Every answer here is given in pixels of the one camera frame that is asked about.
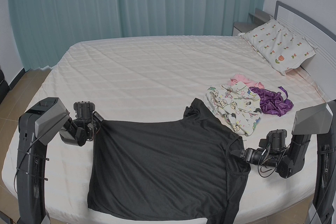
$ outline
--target pillow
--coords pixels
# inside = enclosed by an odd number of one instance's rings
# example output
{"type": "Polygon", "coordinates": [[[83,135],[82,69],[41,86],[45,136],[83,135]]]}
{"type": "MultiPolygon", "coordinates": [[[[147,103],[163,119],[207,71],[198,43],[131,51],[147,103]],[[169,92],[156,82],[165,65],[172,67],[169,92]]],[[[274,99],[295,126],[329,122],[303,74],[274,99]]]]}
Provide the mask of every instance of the pillow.
{"type": "Polygon", "coordinates": [[[301,35],[292,33],[274,19],[241,37],[250,42],[282,75],[315,55],[313,47],[301,35]]]}

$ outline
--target purple cloth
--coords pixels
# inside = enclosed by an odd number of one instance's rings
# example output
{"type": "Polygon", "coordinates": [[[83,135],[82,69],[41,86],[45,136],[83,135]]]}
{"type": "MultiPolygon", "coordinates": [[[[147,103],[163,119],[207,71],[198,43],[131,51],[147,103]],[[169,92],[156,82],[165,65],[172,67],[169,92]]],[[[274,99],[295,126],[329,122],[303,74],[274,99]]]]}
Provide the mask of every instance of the purple cloth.
{"type": "Polygon", "coordinates": [[[287,99],[284,100],[280,92],[272,92],[258,87],[249,87],[250,90],[260,97],[260,108],[265,114],[278,115],[279,117],[286,114],[294,106],[291,100],[288,99],[288,93],[283,87],[278,87],[285,94],[287,99]]]}

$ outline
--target black shirt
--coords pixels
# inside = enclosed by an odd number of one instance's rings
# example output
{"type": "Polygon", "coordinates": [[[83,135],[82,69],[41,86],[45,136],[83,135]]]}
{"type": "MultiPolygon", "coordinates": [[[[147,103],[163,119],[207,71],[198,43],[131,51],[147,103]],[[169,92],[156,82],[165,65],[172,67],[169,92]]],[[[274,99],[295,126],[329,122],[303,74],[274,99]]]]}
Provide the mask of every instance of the black shirt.
{"type": "Polygon", "coordinates": [[[129,220],[233,223],[250,165],[242,138],[195,99],[183,119],[103,121],[94,140],[88,207],[129,220]]]}

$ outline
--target mattress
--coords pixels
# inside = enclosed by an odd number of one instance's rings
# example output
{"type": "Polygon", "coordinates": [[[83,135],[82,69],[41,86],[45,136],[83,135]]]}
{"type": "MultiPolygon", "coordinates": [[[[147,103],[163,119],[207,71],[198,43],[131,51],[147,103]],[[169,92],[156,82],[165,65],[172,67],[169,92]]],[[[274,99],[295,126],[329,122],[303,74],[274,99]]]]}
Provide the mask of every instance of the mattress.
{"type": "MultiPolygon", "coordinates": [[[[295,112],[323,103],[317,86],[302,69],[280,75],[241,37],[166,36],[130,37],[80,42],[65,53],[33,97],[59,97],[70,116],[76,101],[91,101],[108,120],[161,122],[183,117],[194,98],[203,99],[207,88],[226,83],[241,73],[265,88],[283,86],[294,108],[283,117],[264,114],[244,146],[257,148],[270,130],[287,129],[290,143],[295,112]]],[[[2,170],[2,179],[16,196],[13,179],[19,132],[15,131],[2,170]]],[[[57,135],[49,144],[45,177],[45,205],[52,218],[75,223],[129,223],[87,208],[93,143],[66,145],[57,135]]],[[[252,166],[235,223],[246,223],[278,212],[314,192],[317,166],[316,136],[309,144],[305,166],[289,179],[274,173],[258,175],[252,166]]],[[[205,223],[206,219],[188,221],[205,223]]]]}

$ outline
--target pile of clothes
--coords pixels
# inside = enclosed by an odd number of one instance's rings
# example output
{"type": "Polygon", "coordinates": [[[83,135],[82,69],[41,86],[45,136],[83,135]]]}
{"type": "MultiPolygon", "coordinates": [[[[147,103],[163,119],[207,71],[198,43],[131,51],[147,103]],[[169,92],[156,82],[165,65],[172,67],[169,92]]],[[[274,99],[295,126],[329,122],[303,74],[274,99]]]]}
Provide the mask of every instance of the pile of clothes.
{"type": "Polygon", "coordinates": [[[210,86],[205,93],[204,103],[214,115],[220,115],[239,135],[249,136],[261,119],[262,113],[286,114],[294,106],[284,100],[280,92],[265,89],[261,82],[255,82],[242,74],[235,74],[225,85],[210,86]]]}

